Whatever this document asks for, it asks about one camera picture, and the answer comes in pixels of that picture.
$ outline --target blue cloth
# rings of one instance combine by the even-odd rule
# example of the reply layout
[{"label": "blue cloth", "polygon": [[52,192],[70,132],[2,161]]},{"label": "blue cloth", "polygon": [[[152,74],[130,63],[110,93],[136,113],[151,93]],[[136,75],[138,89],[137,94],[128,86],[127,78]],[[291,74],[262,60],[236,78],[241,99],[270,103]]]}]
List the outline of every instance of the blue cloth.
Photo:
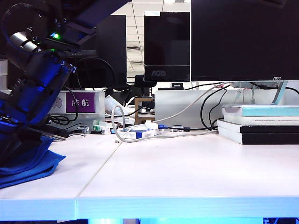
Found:
[{"label": "blue cloth", "polygon": [[65,156],[48,150],[52,141],[42,136],[38,147],[25,151],[5,167],[0,167],[0,189],[53,174]]}]

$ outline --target book stack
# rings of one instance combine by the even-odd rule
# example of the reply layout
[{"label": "book stack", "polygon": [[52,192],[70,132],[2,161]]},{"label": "book stack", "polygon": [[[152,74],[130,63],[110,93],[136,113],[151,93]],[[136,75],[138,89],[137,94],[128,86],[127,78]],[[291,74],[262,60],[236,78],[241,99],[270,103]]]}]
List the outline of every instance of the book stack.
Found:
[{"label": "book stack", "polygon": [[225,105],[219,134],[241,144],[299,144],[299,106]]}]

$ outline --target ceiling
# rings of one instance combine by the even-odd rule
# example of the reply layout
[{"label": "ceiling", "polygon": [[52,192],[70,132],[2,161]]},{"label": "ceiling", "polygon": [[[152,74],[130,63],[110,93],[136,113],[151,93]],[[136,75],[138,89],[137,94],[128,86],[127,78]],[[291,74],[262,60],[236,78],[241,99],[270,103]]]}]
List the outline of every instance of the ceiling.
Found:
[{"label": "ceiling", "polygon": [[132,0],[113,15],[127,16],[128,77],[144,74],[144,12],[190,12],[190,0]]}]

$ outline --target purple name plate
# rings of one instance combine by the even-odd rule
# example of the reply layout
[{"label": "purple name plate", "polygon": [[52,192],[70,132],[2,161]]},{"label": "purple name plate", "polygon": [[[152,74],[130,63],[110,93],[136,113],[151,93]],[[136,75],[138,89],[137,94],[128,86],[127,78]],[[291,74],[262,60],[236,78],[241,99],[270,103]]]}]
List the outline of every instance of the purple name plate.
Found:
[{"label": "purple name plate", "polygon": [[[78,104],[79,113],[95,113],[95,102],[93,92],[74,92]],[[66,93],[66,112],[75,113],[76,103],[70,92]]]}]

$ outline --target white desk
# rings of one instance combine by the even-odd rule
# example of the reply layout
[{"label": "white desk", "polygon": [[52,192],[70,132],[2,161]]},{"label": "white desk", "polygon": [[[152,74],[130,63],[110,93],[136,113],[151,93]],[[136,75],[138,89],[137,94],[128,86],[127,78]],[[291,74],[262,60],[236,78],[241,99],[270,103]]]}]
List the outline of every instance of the white desk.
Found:
[{"label": "white desk", "polygon": [[123,143],[80,195],[78,217],[298,217],[298,205],[298,145],[212,134]]},{"label": "white desk", "polygon": [[77,197],[120,144],[112,135],[72,136],[50,150],[66,155],[51,176],[0,189],[0,220],[77,219]]},{"label": "white desk", "polygon": [[50,177],[0,190],[0,220],[299,216],[298,145],[94,135],[50,149],[67,158]]}]

